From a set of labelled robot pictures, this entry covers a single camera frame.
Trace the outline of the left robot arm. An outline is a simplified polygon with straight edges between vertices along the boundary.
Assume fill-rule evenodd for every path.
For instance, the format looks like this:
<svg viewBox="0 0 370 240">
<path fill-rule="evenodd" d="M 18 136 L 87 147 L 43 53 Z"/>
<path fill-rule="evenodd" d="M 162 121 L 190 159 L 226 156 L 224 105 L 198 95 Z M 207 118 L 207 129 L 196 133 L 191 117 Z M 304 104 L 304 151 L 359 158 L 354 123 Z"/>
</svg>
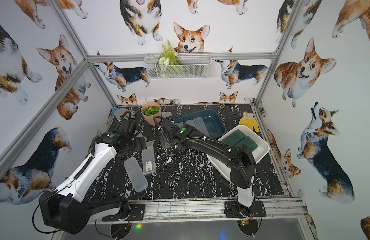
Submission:
<svg viewBox="0 0 370 240">
<path fill-rule="evenodd" d="M 91 151 L 81 165 L 52 192 L 45 191 L 39 198 L 43 222 L 55 232 L 79 233 L 97 219 L 115 216 L 130 220 L 133 214 L 128 200 L 113 196 L 105 201 L 86 202 L 84 200 L 92 183 L 104 167 L 116 156 L 125 156 L 133 151 L 147 148 L 142 135 L 129 138 L 121 134 L 106 132 L 94 137 Z"/>
</svg>

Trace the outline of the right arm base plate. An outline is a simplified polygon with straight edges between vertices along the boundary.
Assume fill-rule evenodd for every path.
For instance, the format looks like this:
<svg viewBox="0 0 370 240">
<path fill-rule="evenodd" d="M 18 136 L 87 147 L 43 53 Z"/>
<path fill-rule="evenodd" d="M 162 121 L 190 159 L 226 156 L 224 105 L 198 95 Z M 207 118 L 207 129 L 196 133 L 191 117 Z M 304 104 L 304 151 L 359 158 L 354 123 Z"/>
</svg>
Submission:
<svg viewBox="0 0 370 240">
<path fill-rule="evenodd" d="M 224 203 L 224 214 L 227 218 L 245 219 L 250 217 L 266 217 L 263 201 L 254 201 L 250 207 L 241 205 L 238 201 Z"/>
</svg>

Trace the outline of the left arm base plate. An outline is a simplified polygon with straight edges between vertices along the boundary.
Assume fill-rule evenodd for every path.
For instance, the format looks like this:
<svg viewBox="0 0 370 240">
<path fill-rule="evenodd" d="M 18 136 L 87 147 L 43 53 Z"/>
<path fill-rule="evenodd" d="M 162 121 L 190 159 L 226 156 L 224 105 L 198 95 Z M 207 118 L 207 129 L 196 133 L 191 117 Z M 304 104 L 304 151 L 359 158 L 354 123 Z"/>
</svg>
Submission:
<svg viewBox="0 0 370 240">
<path fill-rule="evenodd" d="M 124 204 L 120 207 L 119 211 L 116 214 L 103 217 L 102 221 L 142 221 L 145 215 L 145 208 L 145 204 Z"/>
</svg>

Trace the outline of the clear case with red pen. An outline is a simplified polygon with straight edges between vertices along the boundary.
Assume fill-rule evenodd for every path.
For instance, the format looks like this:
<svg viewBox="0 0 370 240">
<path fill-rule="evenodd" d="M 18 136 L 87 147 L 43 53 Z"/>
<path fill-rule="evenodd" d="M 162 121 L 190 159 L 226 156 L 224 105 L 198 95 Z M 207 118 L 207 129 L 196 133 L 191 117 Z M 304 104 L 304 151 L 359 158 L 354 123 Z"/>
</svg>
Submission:
<svg viewBox="0 0 370 240">
<path fill-rule="evenodd" d="M 195 125 L 194 125 L 194 121 L 193 120 L 186 120 L 185 121 L 185 124 L 187 124 L 187 125 L 189 125 L 189 126 L 191 126 L 191 127 L 194 127 Z"/>
</svg>

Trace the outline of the dark green case with pens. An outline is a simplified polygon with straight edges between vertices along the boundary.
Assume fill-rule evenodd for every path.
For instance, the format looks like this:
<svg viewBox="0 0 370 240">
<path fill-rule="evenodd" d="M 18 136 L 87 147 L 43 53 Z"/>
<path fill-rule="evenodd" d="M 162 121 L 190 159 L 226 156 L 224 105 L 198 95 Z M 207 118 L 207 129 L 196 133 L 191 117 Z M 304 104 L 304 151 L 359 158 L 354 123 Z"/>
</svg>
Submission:
<svg viewBox="0 0 370 240">
<path fill-rule="evenodd" d="M 245 137 L 246 135 L 242 131 L 236 130 L 231 132 L 227 137 L 221 140 L 221 142 L 229 146 L 236 146 Z"/>
</svg>

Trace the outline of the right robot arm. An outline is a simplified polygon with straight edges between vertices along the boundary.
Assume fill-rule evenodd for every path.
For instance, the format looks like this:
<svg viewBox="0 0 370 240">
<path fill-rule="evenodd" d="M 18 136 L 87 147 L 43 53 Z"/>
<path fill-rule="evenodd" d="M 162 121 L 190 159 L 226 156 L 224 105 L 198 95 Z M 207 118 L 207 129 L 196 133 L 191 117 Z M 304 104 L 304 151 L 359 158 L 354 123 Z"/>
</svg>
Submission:
<svg viewBox="0 0 370 240">
<path fill-rule="evenodd" d="M 257 163 L 249 147 L 226 145 L 204 135 L 193 126 L 184 124 L 178 127 L 160 116 L 154 116 L 154 123 L 172 148 L 198 150 L 224 164 L 229 169 L 228 181 L 238 189 L 238 202 L 246 208 L 252 206 L 255 200 L 253 180 Z"/>
</svg>

